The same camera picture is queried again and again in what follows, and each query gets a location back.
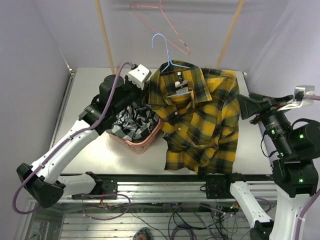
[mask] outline wall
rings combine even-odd
[[[297,85],[314,85],[320,95],[320,1],[290,0],[259,57],[248,73],[249,90],[267,96],[293,94]],[[320,102],[291,110],[299,118],[320,121]],[[269,152],[273,146],[267,146]],[[320,171],[320,159],[314,161]],[[320,200],[307,213],[303,239],[319,239]]]
[[[109,67],[93,0],[35,0],[71,68]],[[249,71],[289,0],[246,0],[221,67]],[[115,65],[125,61],[158,68],[166,61],[165,44],[130,10],[130,3],[156,6],[159,0],[100,0]],[[163,10],[190,55],[169,46],[173,59],[214,67],[238,0],[163,0]],[[139,13],[168,39],[184,48],[158,9]]]
[[[20,219],[11,207],[20,184],[16,168],[48,150],[68,75],[35,2],[0,1],[1,239],[14,239]]]

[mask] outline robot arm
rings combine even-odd
[[[278,152],[278,159],[273,162],[272,174],[277,184],[274,222],[260,207],[245,181],[235,179],[230,183],[230,193],[249,221],[251,240],[301,239],[300,227],[303,229],[304,226],[301,213],[311,198],[317,197],[318,172],[313,159],[320,157],[320,123],[301,118],[291,125],[284,111],[312,104],[309,100],[305,102],[304,98],[313,94],[314,87],[297,86],[294,96],[281,98],[256,93],[251,93],[249,97],[238,95],[242,119],[255,115],[250,123],[262,122],[265,133]],[[298,122],[307,124],[294,129]]]
[[[30,178],[24,188],[43,208],[53,206],[62,196],[102,192],[102,181],[91,172],[76,176],[60,174],[85,146],[112,127],[119,112],[132,102],[142,100],[145,82],[151,72],[143,65],[131,65],[125,81],[119,77],[120,73],[104,79],[99,86],[99,95],[93,98],[69,132],[52,149],[31,165],[23,163],[17,168],[21,182]]]

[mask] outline laundry basket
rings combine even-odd
[[[148,147],[151,145],[151,143],[155,140],[157,133],[159,133],[161,127],[162,127],[162,119],[159,117],[158,124],[155,126],[151,134],[142,142],[131,142],[129,140],[123,140],[120,137],[117,137],[113,134],[109,133],[110,138],[117,140],[119,143],[121,143],[123,146],[126,146],[131,151],[133,151],[136,154],[143,154]]]

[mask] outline white table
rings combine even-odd
[[[78,115],[91,103],[99,93],[99,85],[104,78],[112,74],[110,68],[78,68],[69,91],[64,97],[62,112],[58,119],[54,142],[60,140],[78,119]],[[236,72],[240,93],[248,95],[248,88],[241,71]],[[262,134],[257,125],[248,120],[239,121],[239,139],[233,172],[242,174],[272,173],[269,159],[260,148]],[[166,163],[167,142],[158,135],[143,154],[135,154],[124,148],[117,141],[103,133],[87,145],[64,169],[64,174],[81,174],[91,171],[95,174],[195,174],[186,168],[178,171],[164,170]]]

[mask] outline yellow plaid shirt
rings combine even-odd
[[[168,144],[165,170],[187,167],[198,175],[231,173],[240,115],[236,73],[173,63],[190,69],[171,65],[160,73],[164,63],[149,81],[149,104],[163,119]],[[176,94],[178,72],[191,93],[171,96]]]

